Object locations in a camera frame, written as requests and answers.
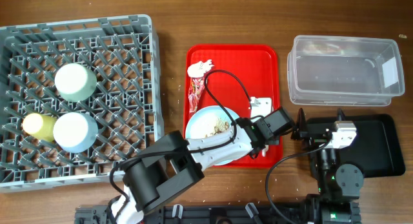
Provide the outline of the light blue bowl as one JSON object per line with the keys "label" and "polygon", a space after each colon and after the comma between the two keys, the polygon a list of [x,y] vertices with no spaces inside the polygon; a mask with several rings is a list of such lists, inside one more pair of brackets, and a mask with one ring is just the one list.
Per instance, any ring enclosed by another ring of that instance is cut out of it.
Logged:
{"label": "light blue bowl", "polygon": [[90,148],[98,132],[95,119],[78,112],[69,112],[59,117],[53,129],[56,143],[70,153],[80,153]]}

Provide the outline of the light green bowl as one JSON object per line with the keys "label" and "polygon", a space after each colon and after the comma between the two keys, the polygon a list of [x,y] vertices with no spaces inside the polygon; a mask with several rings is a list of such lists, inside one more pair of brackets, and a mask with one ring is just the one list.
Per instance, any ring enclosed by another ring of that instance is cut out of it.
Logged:
{"label": "light green bowl", "polygon": [[64,100],[78,102],[88,99],[94,93],[97,78],[91,69],[69,63],[57,71],[54,83]]}

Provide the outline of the yellow plastic cup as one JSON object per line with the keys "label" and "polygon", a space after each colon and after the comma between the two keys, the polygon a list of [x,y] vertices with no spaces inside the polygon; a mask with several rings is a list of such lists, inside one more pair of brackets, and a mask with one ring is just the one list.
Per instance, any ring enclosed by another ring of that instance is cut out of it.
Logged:
{"label": "yellow plastic cup", "polygon": [[23,130],[38,140],[54,141],[53,129],[57,118],[38,113],[27,115],[22,122]]}

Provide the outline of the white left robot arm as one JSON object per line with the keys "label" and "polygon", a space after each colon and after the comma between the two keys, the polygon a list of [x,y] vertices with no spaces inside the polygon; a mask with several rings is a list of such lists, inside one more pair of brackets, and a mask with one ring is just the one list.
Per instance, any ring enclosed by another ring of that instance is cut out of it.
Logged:
{"label": "white left robot arm", "polygon": [[279,108],[265,117],[239,117],[228,130],[203,139],[171,132],[118,165],[125,187],[108,204],[108,217],[112,223],[139,223],[201,181],[207,168],[245,155],[255,158],[293,126],[288,112]]}

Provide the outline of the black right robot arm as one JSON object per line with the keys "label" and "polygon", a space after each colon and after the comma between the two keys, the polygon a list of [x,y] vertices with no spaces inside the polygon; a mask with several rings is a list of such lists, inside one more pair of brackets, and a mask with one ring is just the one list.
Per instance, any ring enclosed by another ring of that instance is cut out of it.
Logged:
{"label": "black right robot arm", "polygon": [[342,110],[337,111],[330,127],[315,130],[308,127],[304,110],[299,109],[291,138],[303,142],[319,189],[318,194],[309,194],[302,202],[302,223],[361,223],[355,200],[359,199],[364,175],[355,164],[342,163],[339,157],[339,151],[349,147],[356,135],[355,124],[345,119]]}

